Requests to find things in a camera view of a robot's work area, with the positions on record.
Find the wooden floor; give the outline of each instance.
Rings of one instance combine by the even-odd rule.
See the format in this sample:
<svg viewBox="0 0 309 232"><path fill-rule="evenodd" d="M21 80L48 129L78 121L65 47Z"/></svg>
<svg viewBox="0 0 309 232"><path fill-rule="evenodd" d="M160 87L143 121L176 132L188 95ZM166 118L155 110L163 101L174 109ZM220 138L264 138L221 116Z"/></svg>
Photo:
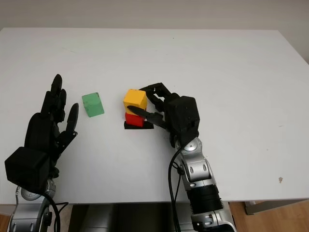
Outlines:
<svg viewBox="0 0 309 232"><path fill-rule="evenodd" d="M309 201L250 216L243 203L234 202L230 207L238 232L309 232ZM9 219L0 215L0 232L6 232Z"/></svg>

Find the white wall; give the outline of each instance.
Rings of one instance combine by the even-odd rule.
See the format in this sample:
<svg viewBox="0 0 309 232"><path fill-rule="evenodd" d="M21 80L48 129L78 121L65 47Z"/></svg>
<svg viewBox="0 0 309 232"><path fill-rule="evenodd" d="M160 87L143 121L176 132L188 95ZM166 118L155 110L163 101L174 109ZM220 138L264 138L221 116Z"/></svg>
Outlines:
<svg viewBox="0 0 309 232"><path fill-rule="evenodd" d="M0 0L3 27L276 29L309 62L309 0Z"/></svg>

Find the red cube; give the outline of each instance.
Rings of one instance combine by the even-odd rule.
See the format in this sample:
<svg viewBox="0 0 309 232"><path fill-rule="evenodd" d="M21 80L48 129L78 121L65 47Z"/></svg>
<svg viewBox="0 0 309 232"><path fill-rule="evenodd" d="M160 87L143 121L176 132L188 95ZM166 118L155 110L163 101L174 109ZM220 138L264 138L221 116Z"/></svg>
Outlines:
<svg viewBox="0 0 309 232"><path fill-rule="evenodd" d="M141 116L126 113L126 123L129 125L143 127L145 119Z"/></svg>

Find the yellow cube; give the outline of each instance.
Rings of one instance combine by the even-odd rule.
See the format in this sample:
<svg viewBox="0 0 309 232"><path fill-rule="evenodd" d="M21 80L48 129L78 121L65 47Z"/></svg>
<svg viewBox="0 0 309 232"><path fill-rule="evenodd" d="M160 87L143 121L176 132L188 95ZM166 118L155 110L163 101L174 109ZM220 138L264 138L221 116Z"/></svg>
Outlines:
<svg viewBox="0 0 309 232"><path fill-rule="evenodd" d="M126 112L131 115L136 115L136 114L132 113L127 108L128 105L134 105L136 107L146 110L146 107L147 107L146 92L142 90L137 90L137 89L129 89L124 98L124 105L125 105Z"/></svg>

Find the black cylinder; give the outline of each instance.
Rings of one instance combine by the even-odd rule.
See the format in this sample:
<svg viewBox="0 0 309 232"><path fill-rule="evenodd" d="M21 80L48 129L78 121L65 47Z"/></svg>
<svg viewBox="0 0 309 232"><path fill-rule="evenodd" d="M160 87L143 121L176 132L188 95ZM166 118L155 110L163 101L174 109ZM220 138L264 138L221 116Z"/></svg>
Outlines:
<svg viewBox="0 0 309 232"><path fill-rule="evenodd" d="M193 214L223 209L217 186L208 185L187 191Z"/></svg>

